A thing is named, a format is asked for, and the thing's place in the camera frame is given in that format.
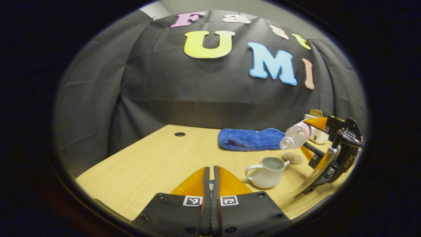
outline white pitcher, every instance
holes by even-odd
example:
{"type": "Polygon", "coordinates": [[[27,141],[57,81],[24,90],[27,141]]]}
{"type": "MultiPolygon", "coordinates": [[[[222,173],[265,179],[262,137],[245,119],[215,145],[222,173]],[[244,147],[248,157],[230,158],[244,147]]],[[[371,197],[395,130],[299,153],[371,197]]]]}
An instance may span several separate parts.
{"type": "Polygon", "coordinates": [[[266,157],[260,161],[260,164],[247,167],[245,176],[259,188],[273,188],[281,181],[282,173],[289,163],[289,161],[284,162],[276,157],[266,157]],[[252,169],[258,170],[252,176],[249,176],[248,172],[252,169]]]}

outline blue towel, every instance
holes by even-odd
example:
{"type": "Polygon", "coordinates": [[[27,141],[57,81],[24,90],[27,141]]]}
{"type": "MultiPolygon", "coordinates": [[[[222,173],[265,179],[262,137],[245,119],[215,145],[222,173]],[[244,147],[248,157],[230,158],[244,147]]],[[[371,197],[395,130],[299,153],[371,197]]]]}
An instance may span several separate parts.
{"type": "Polygon", "coordinates": [[[253,130],[222,129],[218,134],[218,145],[228,151],[280,150],[279,143],[285,133],[274,128],[260,132],[253,130]]]}

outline clear plastic bottle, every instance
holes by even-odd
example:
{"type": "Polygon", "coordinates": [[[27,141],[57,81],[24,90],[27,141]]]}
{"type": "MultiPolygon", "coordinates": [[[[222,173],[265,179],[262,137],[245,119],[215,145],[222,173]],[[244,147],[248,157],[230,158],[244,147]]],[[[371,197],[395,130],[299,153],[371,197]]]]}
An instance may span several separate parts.
{"type": "Polygon", "coordinates": [[[281,140],[280,147],[283,150],[300,148],[315,132],[315,128],[303,121],[287,129],[285,137],[281,140]]]}

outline coaster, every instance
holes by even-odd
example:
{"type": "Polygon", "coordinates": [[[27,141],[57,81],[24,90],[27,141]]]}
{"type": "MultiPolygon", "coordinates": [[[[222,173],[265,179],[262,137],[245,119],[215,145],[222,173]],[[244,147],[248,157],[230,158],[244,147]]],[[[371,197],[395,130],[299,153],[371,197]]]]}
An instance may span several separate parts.
{"type": "Polygon", "coordinates": [[[282,154],[282,159],[289,161],[291,164],[301,164],[301,162],[303,162],[303,158],[297,153],[293,152],[286,152],[282,154]]]}

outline wooden table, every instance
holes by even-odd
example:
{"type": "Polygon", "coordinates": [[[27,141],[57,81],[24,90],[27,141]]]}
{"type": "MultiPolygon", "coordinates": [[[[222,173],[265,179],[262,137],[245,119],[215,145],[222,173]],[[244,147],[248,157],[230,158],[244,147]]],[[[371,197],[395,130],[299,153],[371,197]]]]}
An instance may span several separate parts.
{"type": "MultiPolygon", "coordinates": [[[[205,129],[167,125],[139,140],[115,155],[90,168],[77,183],[92,197],[100,200],[118,214],[134,220],[156,193],[171,193],[182,181],[198,169],[219,165],[241,179],[253,192],[259,189],[246,180],[244,170],[267,156],[282,159],[284,152],[303,156],[300,149],[288,151],[226,151],[218,147],[219,129],[205,129]],[[186,133],[177,137],[176,132],[186,133]]],[[[326,152],[331,142],[317,145],[326,152]]],[[[293,199],[297,188],[310,176],[313,169],[303,156],[301,164],[288,165],[281,182],[265,189],[288,218],[304,213],[325,196],[332,194],[343,183],[350,170],[337,181],[324,184],[308,195],[293,199]]]]}

